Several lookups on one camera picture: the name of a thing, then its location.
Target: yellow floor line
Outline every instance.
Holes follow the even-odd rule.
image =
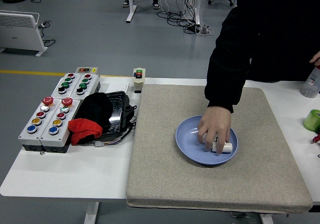
[[[4,74],[22,74],[22,75],[40,75],[40,76],[61,76],[61,77],[63,77],[66,74],[66,73],[62,73],[62,72],[45,72],[45,71],[28,71],[28,70],[0,70],[0,73],[4,73]],[[100,77],[128,78],[130,76],[100,75]]]

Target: green tape roll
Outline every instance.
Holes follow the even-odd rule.
[[[320,128],[320,110],[311,110],[304,120],[303,126],[309,131],[317,131]]]

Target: white space heater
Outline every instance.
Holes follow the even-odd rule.
[[[32,50],[40,57],[48,47],[40,36],[38,20],[39,13],[0,10],[0,52],[6,48]]]

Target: table leg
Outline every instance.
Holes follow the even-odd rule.
[[[98,207],[99,207],[99,202],[89,202],[89,205],[86,207],[84,224],[95,224]]]
[[[130,13],[128,18],[126,19],[127,23],[130,23],[132,18],[134,17],[135,11],[137,9],[137,5],[134,5],[134,0],[129,0]]]
[[[201,0],[198,0],[195,8],[195,24],[197,26],[200,26],[200,4]]]
[[[272,214],[260,214],[262,224],[274,224]]]

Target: black jacket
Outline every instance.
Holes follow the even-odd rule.
[[[247,80],[305,81],[320,51],[320,0],[237,0],[207,72],[210,106],[233,112]]]

